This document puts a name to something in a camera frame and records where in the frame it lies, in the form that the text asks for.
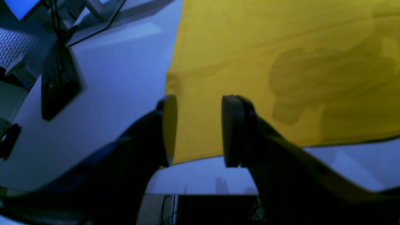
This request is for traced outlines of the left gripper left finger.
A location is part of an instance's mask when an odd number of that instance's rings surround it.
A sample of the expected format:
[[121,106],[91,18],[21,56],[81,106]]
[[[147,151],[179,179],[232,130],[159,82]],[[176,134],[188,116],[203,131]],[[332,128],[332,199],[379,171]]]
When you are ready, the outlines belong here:
[[178,104],[174,95],[116,140],[50,184],[1,200],[1,216],[29,225],[134,225],[147,185],[173,163]]

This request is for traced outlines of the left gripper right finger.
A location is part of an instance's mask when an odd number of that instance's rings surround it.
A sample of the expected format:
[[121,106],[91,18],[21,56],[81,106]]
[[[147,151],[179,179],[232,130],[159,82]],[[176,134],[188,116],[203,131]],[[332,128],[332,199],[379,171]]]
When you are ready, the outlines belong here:
[[247,168],[269,225],[398,225],[399,188],[371,192],[281,136],[240,95],[222,97],[228,168]]

